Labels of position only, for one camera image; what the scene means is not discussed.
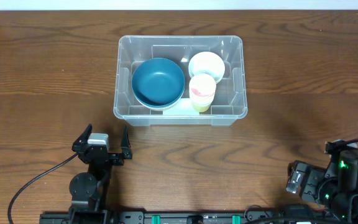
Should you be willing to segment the white small bowl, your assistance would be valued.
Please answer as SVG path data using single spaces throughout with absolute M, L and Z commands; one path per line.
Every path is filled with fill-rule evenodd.
M 216 83 L 219 83 L 225 73 L 225 64 L 223 59 L 212 52 L 200 52 L 194 55 L 188 65 L 190 77 L 202 73 L 212 76 Z

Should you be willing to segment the clear plastic storage container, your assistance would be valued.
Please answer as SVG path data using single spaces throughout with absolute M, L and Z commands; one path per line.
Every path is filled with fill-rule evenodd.
M 194 111 L 185 90 L 173 108 L 155 111 L 142 105 L 132 91 L 132 75 L 141 63 L 152 58 L 167 58 L 183 71 L 190 81 L 188 64 L 200 52 L 220 56 L 225 65 L 223 79 L 209 109 Z M 208 124 L 229 126 L 248 112 L 246 73 L 242 39 L 236 35 L 125 35 L 119 39 L 114 115 L 132 126 Z

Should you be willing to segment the cream white cup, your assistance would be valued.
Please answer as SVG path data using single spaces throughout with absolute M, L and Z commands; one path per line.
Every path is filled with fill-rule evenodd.
M 192 103 L 197 104 L 197 105 L 208 105 L 213 102 L 214 95 L 210 95 L 210 96 L 191 95 L 190 100 Z

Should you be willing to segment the blue bowl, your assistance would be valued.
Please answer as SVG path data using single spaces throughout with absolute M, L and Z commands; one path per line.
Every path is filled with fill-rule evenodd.
M 156 111 L 163 111 L 175 106 L 182 98 L 184 90 L 137 90 L 136 100 L 143 106 Z
M 184 90 L 182 69 L 167 58 L 152 58 L 141 63 L 132 75 L 132 90 Z

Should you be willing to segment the cream bowl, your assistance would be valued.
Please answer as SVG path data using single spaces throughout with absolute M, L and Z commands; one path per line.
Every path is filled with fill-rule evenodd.
M 179 102 L 181 101 L 181 98 L 173 101 L 167 105 L 162 105 L 162 106 L 152 106 L 152 105 L 148 105 L 148 104 L 144 104 L 144 106 L 150 110 L 154 110 L 154 111 L 165 111 L 165 110 L 169 110 L 170 108 L 173 108 L 175 105 L 177 105 Z

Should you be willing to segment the pink cup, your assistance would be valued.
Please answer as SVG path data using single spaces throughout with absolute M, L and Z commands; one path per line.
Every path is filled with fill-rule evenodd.
M 211 75 L 202 73 L 195 75 L 189 82 L 189 92 L 191 97 L 206 98 L 215 94 L 216 82 Z

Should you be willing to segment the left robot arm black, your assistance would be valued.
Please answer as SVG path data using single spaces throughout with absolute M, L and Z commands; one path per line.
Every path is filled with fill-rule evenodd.
M 132 159 L 127 128 L 123 131 L 121 152 L 109 152 L 109 136 L 93 133 L 92 125 L 88 125 L 73 142 L 72 151 L 88 165 L 88 171 L 75 175 L 70 182 L 71 206 L 68 223 L 116 223 L 114 212 L 105 208 L 106 195 L 112 167 L 122 166 L 126 159 Z

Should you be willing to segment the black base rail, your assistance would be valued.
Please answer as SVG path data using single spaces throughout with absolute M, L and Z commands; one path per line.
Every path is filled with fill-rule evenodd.
M 316 212 L 307 205 L 289 205 L 279 210 L 253 205 L 244 212 L 100 212 L 71 209 L 67 213 L 45 212 L 43 224 L 105 223 L 105 224 L 241 224 L 241 223 L 334 223 L 331 212 Z

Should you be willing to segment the yellow cup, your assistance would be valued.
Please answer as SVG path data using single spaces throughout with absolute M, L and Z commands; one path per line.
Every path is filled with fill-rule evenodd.
M 203 113 L 203 112 L 207 111 L 209 109 L 209 107 L 211 106 L 211 103 L 199 104 L 199 103 L 191 102 L 191 104 L 192 104 L 192 107 L 194 108 L 194 110 L 199 113 Z

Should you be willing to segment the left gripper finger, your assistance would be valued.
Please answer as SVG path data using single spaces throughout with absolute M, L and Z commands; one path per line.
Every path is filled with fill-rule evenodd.
M 121 140 L 121 151 L 122 151 L 124 159 L 132 159 L 133 153 L 132 153 L 131 144 L 129 141 L 127 126 L 125 126 L 124 131 L 123 131 L 123 136 L 122 136 L 122 140 Z
M 80 136 L 73 142 L 71 150 L 73 152 L 85 152 L 88 146 L 88 139 L 92 133 L 92 124 L 87 125 L 86 129 Z

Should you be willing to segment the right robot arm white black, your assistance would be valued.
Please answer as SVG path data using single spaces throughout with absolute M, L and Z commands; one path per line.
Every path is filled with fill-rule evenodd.
M 327 168 L 290 163 L 286 190 L 325 206 L 345 222 L 358 223 L 358 149 L 333 154 Z

